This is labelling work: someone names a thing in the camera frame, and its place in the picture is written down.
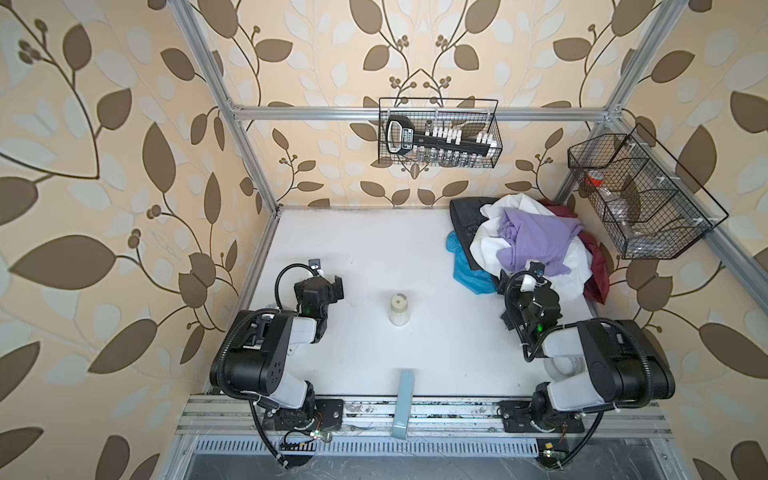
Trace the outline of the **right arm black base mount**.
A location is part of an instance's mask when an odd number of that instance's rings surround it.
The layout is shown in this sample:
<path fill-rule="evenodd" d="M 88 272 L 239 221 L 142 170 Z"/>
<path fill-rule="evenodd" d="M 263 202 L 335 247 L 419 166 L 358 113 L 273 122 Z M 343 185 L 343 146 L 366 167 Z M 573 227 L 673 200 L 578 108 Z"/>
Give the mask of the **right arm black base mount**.
<path fill-rule="evenodd" d="M 535 407 L 530 400 L 500 401 L 496 413 L 506 433 L 555 435 L 586 432 L 577 413 Z"/>

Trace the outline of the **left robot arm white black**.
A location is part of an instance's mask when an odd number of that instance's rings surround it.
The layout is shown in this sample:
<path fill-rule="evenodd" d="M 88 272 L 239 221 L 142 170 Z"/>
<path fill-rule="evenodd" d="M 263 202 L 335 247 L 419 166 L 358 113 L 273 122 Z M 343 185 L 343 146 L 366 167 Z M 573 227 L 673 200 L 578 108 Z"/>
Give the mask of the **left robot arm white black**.
<path fill-rule="evenodd" d="M 341 428 L 345 402 L 318 399 L 313 384 L 288 372 L 289 354 L 317 344 L 327 331 L 329 307 L 345 297 L 341 277 L 322 276 L 320 263 L 292 263 L 277 275 L 275 305 L 242 310 L 226 333 L 209 381 L 248 404 L 255 429 L 277 463 L 291 469 L 297 454 Z"/>

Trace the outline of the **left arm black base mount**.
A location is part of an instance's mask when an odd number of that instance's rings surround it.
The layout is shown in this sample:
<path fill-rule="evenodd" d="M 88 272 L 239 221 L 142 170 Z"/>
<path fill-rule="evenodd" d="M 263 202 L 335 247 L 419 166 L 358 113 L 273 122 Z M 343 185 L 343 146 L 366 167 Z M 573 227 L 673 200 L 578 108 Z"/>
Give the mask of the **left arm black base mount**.
<path fill-rule="evenodd" d="M 343 422 L 345 402 L 340 398 L 306 400 L 299 409 L 268 410 L 262 420 L 275 431 L 337 431 Z"/>

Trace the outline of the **turquoise blue cloth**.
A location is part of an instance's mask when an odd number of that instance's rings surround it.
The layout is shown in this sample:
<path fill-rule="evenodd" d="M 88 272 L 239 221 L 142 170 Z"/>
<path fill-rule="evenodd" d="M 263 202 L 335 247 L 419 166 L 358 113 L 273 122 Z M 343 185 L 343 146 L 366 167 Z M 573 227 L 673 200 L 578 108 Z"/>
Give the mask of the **turquoise blue cloth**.
<path fill-rule="evenodd" d="M 446 238 L 446 250 L 454 255 L 453 278 L 475 295 L 495 294 L 492 276 L 484 270 L 472 270 L 455 231 Z"/>

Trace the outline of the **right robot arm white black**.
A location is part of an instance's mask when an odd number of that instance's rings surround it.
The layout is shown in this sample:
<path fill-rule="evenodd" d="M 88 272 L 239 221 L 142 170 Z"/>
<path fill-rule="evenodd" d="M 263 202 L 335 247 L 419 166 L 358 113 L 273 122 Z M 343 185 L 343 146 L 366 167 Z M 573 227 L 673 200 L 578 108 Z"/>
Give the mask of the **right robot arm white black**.
<path fill-rule="evenodd" d="M 538 384 L 527 406 L 499 408 L 518 430 L 581 433 L 574 446 L 544 447 L 537 459 L 543 468 L 568 467 L 607 412 L 641 409 L 673 397 L 676 383 L 667 361 L 635 321 L 593 317 L 563 323 L 559 296 L 540 262 L 524 271 L 502 272 L 495 285 L 504 301 L 502 319 L 517 334 L 525 362 L 568 359 L 582 364 L 574 374 Z"/>

